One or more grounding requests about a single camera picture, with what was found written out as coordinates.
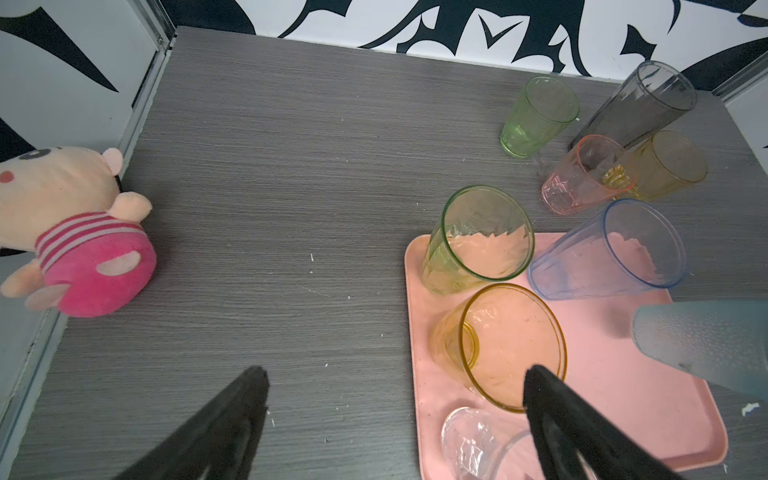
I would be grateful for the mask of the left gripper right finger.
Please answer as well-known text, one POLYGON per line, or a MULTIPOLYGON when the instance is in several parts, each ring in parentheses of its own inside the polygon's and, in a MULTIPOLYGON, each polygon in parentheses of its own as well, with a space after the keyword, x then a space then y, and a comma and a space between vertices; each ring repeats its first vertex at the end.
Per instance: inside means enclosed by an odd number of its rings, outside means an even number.
POLYGON ((542 365, 527 370, 524 408, 544 477, 678 479, 542 365))

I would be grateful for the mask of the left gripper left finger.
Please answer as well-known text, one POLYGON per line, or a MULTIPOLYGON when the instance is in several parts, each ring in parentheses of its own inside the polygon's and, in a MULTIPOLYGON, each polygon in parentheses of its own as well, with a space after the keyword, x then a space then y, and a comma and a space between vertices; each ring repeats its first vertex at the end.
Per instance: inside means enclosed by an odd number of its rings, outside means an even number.
POLYGON ((244 370, 118 479, 247 479, 267 415, 269 380, 244 370))

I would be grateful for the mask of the clear stemmed glass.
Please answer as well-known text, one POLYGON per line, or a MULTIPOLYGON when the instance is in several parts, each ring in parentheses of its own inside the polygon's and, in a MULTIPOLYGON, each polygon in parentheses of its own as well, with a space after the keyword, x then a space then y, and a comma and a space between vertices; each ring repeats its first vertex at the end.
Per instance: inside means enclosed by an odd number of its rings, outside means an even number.
POLYGON ((441 431, 442 454, 456 479, 542 479, 530 430, 490 412, 462 407, 441 431))

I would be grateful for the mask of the tall amber glass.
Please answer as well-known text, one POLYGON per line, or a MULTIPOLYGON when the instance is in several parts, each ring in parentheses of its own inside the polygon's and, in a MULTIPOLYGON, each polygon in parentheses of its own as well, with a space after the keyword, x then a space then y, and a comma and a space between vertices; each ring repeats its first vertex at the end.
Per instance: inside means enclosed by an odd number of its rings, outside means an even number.
POLYGON ((432 360, 452 379, 512 413, 524 408, 527 371, 546 367, 566 378, 568 351, 549 306, 515 284, 484 287, 448 312, 428 336, 432 360))

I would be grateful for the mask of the teal frosted cup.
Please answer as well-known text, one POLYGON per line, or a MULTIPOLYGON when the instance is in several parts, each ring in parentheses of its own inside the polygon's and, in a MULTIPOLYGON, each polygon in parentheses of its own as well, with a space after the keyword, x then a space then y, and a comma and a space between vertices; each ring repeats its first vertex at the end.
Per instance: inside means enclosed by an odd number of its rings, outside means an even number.
POLYGON ((707 300, 638 308, 632 339, 658 362, 767 398, 767 302, 707 300))

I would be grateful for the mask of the tall blue glass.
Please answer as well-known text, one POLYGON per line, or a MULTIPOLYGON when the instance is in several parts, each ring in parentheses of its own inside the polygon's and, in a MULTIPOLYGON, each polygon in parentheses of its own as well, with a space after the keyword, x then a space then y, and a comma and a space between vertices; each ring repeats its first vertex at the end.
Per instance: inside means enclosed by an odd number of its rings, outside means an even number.
POLYGON ((529 264, 532 289, 550 301, 666 290, 687 274, 671 222, 651 205, 617 200, 556 240, 529 264))

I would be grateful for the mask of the tall green glass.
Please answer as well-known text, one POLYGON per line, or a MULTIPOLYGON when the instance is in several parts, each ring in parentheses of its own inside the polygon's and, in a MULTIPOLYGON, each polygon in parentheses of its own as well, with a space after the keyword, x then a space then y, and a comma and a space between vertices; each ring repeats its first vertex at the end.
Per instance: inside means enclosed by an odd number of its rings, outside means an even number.
POLYGON ((534 229, 525 209, 499 188, 470 185, 443 207, 419 276, 432 293, 451 295, 517 277, 534 250, 534 229))

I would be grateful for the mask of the small green glass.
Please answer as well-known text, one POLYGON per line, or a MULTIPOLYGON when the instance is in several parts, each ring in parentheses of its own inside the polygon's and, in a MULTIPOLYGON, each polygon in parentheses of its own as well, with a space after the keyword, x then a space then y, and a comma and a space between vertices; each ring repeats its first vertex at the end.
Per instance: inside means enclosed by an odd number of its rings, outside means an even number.
POLYGON ((525 84, 513 106, 500 144, 509 155, 528 158, 574 122, 579 113, 579 100, 565 83, 536 76, 525 84))

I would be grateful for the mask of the tall dark grey glass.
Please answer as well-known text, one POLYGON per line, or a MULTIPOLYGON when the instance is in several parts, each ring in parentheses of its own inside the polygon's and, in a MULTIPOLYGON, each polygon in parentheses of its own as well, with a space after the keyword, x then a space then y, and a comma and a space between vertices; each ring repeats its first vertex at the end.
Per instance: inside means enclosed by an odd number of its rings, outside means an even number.
POLYGON ((626 150, 693 110, 697 91, 670 65, 640 63, 571 140, 576 146, 588 135, 605 136, 626 150))

